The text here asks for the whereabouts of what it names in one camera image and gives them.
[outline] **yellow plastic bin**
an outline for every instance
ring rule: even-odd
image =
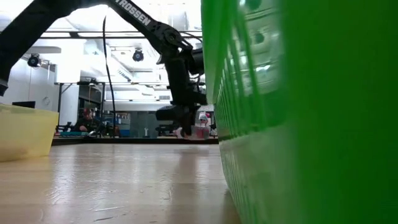
[[[0,162],[47,156],[58,113],[0,105]]]

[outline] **white wall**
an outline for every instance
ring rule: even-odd
[[[44,40],[39,39],[35,44],[35,52],[57,64],[55,81],[57,83],[75,83],[80,80],[80,68],[83,56],[83,44],[85,40]],[[61,49],[60,54],[46,54],[48,47]],[[71,86],[62,95],[60,125],[67,122],[75,124],[78,113],[79,87]]]
[[[36,101],[37,109],[57,111],[59,87],[53,84],[55,73],[50,72],[47,77],[47,69],[33,69],[20,59],[11,69],[8,89],[0,103]]]

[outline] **robotic arm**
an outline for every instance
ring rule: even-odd
[[[106,4],[133,25],[160,54],[169,77],[173,106],[156,113],[159,120],[178,121],[190,134],[197,104],[206,96],[190,85],[190,76],[204,73],[202,49],[193,47],[173,27],[158,22],[130,0],[33,0],[0,34],[0,96],[7,90],[12,66],[57,19],[76,9]]]

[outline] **white pillar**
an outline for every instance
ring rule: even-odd
[[[57,62],[57,83],[76,83],[80,81],[80,63],[83,61],[83,42],[80,40],[68,40],[59,45],[61,57]],[[60,125],[67,122],[75,124],[78,113],[79,86],[68,84],[63,86],[65,90],[61,99]]]

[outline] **green container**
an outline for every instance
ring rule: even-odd
[[[201,6],[208,101],[242,222],[398,223],[397,3]]]

